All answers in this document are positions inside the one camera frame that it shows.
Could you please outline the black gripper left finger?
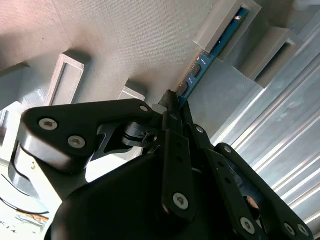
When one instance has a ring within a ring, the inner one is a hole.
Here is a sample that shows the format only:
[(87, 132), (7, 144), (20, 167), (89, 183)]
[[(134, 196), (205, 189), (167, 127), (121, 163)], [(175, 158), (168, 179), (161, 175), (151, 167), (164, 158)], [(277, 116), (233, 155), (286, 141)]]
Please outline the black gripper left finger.
[[(90, 161), (132, 147), (141, 147), (141, 156), (155, 155), (164, 161), (182, 157), (191, 165), (177, 94), (167, 91), (159, 104), (164, 113), (139, 99), (32, 108), (22, 115), (18, 142), (52, 172), (76, 183)], [(169, 216), (191, 222), (196, 214), (194, 192), (184, 195), (182, 188), (164, 180), (161, 206)]]

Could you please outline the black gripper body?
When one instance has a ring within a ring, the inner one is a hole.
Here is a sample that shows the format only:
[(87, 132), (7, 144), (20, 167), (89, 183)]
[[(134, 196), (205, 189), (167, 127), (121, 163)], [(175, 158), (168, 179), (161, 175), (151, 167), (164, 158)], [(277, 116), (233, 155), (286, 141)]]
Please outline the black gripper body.
[[(162, 208), (162, 184), (194, 193), (196, 215), (183, 222)], [(48, 240), (232, 240), (216, 195), (181, 156), (140, 156), (77, 189), (59, 207)]]

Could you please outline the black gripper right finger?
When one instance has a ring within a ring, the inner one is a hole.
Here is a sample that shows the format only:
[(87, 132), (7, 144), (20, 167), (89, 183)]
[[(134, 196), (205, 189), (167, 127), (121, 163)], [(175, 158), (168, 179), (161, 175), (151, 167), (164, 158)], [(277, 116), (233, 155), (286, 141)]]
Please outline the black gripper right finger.
[(205, 211), (226, 240), (312, 240), (303, 220), (228, 144), (213, 146), (183, 105), (191, 165), (202, 174)]

